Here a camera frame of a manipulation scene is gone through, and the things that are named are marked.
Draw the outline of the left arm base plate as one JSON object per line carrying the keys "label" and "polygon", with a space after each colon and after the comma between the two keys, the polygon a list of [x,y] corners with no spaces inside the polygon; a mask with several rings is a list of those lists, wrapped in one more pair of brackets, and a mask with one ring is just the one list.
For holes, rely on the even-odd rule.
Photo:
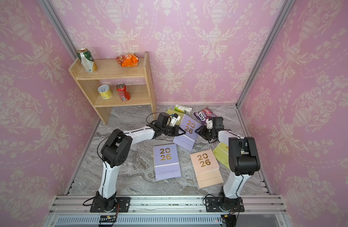
{"label": "left arm base plate", "polygon": [[94,198],[90,208],[91,213],[118,212],[127,213],[130,207],[130,197],[115,197],[114,199]]}

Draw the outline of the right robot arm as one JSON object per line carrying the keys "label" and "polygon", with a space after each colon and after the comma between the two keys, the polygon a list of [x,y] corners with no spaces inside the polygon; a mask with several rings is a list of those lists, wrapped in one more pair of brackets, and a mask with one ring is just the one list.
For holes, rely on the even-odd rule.
{"label": "right robot arm", "polygon": [[225,129],[222,117],[207,119],[195,131],[209,143],[221,142],[228,146],[228,163],[231,173],[218,194],[219,207],[224,211],[240,211],[241,191],[246,181],[261,168],[256,142],[253,137],[240,137]]}

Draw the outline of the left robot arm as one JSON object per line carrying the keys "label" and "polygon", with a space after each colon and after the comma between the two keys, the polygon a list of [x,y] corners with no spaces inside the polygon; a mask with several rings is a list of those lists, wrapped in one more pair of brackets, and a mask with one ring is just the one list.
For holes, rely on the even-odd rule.
{"label": "left robot arm", "polygon": [[103,176],[101,185],[92,198],[90,212],[119,212],[124,210],[120,208],[120,202],[116,199],[116,182],[120,167],[127,160],[132,145],[156,139],[161,135],[178,137],[185,134],[186,131],[176,123],[171,123],[170,115],[164,112],[161,112],[156,120],[142,128],[131,131],[113,130],[101,151],[97,153],[103,162]]}

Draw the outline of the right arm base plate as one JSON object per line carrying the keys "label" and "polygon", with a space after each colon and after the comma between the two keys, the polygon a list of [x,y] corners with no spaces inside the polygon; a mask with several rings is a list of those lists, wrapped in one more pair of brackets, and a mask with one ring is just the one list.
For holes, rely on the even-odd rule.
{"label": "right arm base plate", "polygon": [[244,212],[244,204],[241,197],[235,199],[218,198],[208,196],[203,198],[203,204],[207,212]]}

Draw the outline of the pink calendar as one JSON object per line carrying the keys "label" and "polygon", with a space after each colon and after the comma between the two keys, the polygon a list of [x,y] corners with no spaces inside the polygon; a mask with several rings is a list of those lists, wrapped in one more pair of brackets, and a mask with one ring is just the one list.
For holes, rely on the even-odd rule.
{"label": "pink calendar", "polygon": [[211,149],[190,155],[199,188],[205,188],[224,182],[219,164]]}

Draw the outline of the purple calendar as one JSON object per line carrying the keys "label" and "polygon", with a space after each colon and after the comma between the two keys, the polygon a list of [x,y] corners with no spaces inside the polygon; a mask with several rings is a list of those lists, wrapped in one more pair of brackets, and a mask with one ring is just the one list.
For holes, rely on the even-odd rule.
{"label": "purple calendar", "polygon": [[200,128],[200,126],[201,124],[199,122],[185,114],[180,127],[186,131],[186,134],[175,137],[173,143],[192,153],[195,141],[198,138],[195,130]]}
{"label": "purple calendar", "polygon": [[157,181],[181,177],[176,144],[165,144],[153,148],[155,177]]}

